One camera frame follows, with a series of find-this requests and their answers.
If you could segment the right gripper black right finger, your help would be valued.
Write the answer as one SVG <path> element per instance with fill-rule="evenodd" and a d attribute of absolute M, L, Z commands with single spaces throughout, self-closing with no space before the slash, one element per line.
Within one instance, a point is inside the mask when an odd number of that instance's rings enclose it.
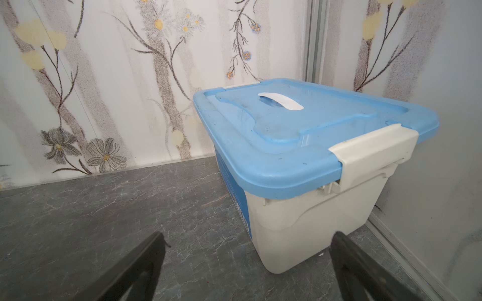
<path fill-rule="evenodd" d="M 330 256 L 343 300 L 420 300 L 344 233 L 336 232 Z"/>

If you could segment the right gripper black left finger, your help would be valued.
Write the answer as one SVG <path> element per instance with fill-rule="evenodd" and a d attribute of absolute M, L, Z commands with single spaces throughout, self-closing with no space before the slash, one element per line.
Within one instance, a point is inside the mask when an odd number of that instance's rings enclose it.
<path fill-rule="evenodd" d="M 74 300 L 152 300 L 166 254 L 166 241 L 154 232 Z"/>

